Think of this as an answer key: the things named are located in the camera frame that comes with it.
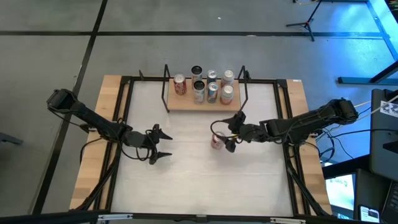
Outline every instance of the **white can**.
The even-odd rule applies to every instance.
[[[206,85],[203,81],[199,80],[193,84],[193,101],[196,104],[201,104],[205,100]]]
[[[221,91],[220,102],[224,105],[229,105],[234,98],[234,87],[232,85],[225,85]]]
[[[232,85],[234,82],[235,74],[232,70],[225,70],[223,77],[221,78],[221,88],[225,85]]]

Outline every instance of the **silver can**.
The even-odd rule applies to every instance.
[[[207,72],[207,79],[206,79],[206,86],[207,88],[209,87],[209,84],[212,82],[217,82],[217,72],[214,70],[209,70]]]
[[[234,98],[234,87],[232,85],[225,85],[221,91],[220,102],[224,105],[229,105]]]
[[[219,136],[225,136],[224,133],[219,131],[217,131],[216,134]],[[221,149],[224,146],[223,140],[218,138],[217,135],[213,134],[213,136],[211,137],[210,145],[213,149]]]
[[[221,88],[225,85],[232,85],[234,82],[235,74],[232,70],[225,70],[223,77],[221,78]]]
[[[196,65],[196,66],[191,68],[191,72],[192,72],[191,83],[192,83],[192,88],[193,88],[193,84],[196,81],[201,81],[201,78],[202,78],[201,67]]]
[[[218,85],[216,82],[211,82],[208,85],[207,102],[216,103],[218,93]]]
[[[201,80],[193,84],[193,101],[196,104],[201,104],[205,100],[205,83]]]

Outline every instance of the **white tabletop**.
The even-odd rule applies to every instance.
[[[240,89],[243,103],[243,84]],[[244,142],[235,153],[214,150],[210,124],[233,113],[167,113],[161,92],[161,82],[134,82],[127,124],[142,133],[160,124],[173,140],[162,139],[157,148],[173,155],[154,165],[122,155],[112,212],[292,216],[282,146]],[[272,85],[248,84],[248,94],[245,123],[277,118]],[[214,128],[231,134],[226,124]],[[136,156],[134,148],[124,146],[124,150]]]

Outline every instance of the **tripod stand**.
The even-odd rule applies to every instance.
[[[310,23],[313,21],[312,17],[313,17],[313,15],[315,14],[315,12],[317,11],[317,9],[318,9],[319,5],[321,4],[321,2],[322,2],[322,0],[318,0],[317,6],[315,7],[315,9],[313,10],[313,12],[312,12],[310,18],[309,18],[306,22],[299,22],[299,23],[296,23],[296,24],[287,24],[286,27],[291,27],[291,26],[300,26],[300,27],[304,27],[304,28],[306,28],[306,30],[309,31],[310,36],[311,36],[311,40],[312,40],[312,41],[315,41],[315,39],[313,38],[313,33],[312,33],[312,30],[311,30],[311,27],[310,27]]]

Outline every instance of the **wooden shelf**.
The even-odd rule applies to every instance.
[[[217,80],[218,86],[221,86],[221,79]],[[173,78],[169,80],[169,96],[167,98],[167,107],[171,110],[192,110],[192,111],[238,111],[241,108],[241,97],[239,91],[239,82],[233,83],[234,98],[231,104],[223,105],[220,102],[221,89],[218,89],[217,99],[215,103],[207,102],[207,90],[205,90],[205,100],[198,105],[193,101],[193,90],[191,88],[191,79],[187,79],[187,92],[184,95],[178,95],[174,89]]]

